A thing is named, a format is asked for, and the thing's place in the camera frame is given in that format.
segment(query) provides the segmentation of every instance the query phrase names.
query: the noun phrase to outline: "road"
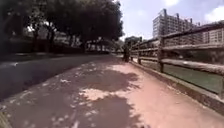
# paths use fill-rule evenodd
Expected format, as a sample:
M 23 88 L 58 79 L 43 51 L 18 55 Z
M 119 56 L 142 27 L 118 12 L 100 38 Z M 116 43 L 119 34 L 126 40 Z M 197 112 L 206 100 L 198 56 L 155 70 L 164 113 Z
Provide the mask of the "road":
M 13 128 L 224 128 L 224 117 L 112 56 L 1 103 Z

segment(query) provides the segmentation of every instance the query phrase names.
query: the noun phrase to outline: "person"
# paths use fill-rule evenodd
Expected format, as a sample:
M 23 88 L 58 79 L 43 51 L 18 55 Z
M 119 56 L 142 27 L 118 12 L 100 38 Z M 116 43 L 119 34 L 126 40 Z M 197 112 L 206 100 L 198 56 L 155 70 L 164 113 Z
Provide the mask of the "person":
M 127 45 L 124 46 L 124 52 L 123 52 L 123 54 L 124 54 L 123 60 L 125 62 L 129 62 L 130 53 L 129 53 L 129 47 Z

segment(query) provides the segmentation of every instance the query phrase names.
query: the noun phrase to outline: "paved path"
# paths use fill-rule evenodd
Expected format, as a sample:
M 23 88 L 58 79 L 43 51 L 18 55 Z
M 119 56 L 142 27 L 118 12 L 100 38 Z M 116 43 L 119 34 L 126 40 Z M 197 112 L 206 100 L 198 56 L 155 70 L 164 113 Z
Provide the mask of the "paved path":
M 13 128 L 224 128 L 224 118 L 111 56 L 3 103 Z

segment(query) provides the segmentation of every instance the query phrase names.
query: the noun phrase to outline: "apartment building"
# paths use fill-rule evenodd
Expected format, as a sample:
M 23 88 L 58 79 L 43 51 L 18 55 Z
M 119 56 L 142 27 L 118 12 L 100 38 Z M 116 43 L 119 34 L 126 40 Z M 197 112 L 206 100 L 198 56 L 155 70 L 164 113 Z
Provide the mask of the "apartment building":
M 192 19 L 186 20 L 181 19 L 177 13 L 175 16 L 167 14 L 167 10 L 163 9 L 159 16 L 153 20 L 153 37 L 166 35 L 175 32 L 181 32 L 184 30 L 193 29 L 198 27 L 200 24 L 193 24 Z M 203 43 L 203 34 L 194 34 L 183 37 L 178 37 L 170 40 L 166 40 L 166 46 L 172 45 L 184 45 L 184 44 L 200 44 Z
M 224 42 L 224 28 L 203 33 L 203 41 L 206 43 Z

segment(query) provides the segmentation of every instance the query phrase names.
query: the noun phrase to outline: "railing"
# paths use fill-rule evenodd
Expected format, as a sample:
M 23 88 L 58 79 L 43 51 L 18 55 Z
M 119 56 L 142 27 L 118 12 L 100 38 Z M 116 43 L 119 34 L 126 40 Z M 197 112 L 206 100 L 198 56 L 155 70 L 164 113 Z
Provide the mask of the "railing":
M 216 43 L 216 44 L 187 44 L 187 45 L 177 45 L 177 46 L 165 46 L 165 41 L 173 38 L 181 38 L 187 35 L 193 35 L 202 32 L 208 32 L 211 30 L 224 28 L 224 21 L 216 22 L 213 24 L 203 25 L 201 27 L 197 27 L 196 29 L 189 29 L 187 31 L 178 32 L 169 35 L 159 36 L 158 38 L 153 38 L 151 40 L 140 42 L 131 48 L 131 59 L 137 58 L 137 62 L 141 64 L 142 60 L 152 61 L 157 63 L 157 70 L 161 73 L 164 73 L 164 64 L 173 65 L 178 67 L 183 67 L 187 69 L 208 72 L 212 74 L 216 74 L 224 79 L 224 66 L 217 64 L 209 64 L 204 62 L 194 62 L 180 59 L 169 59 L 166 58 L 165 54 L 170 51 L 218 51 L 224 50 L 224 44 Z M 158 41 L 158 46 L 154 48 L 145 48 L 141 47 L 142 45 L 149 44 L 152 42 Z M 155 57 L 150 57 L 149 54 L 154 53 Z M 218 92 L 218 95 L 221 98 L 224 98 L 224 84 L 221 85 L 222 89 Z

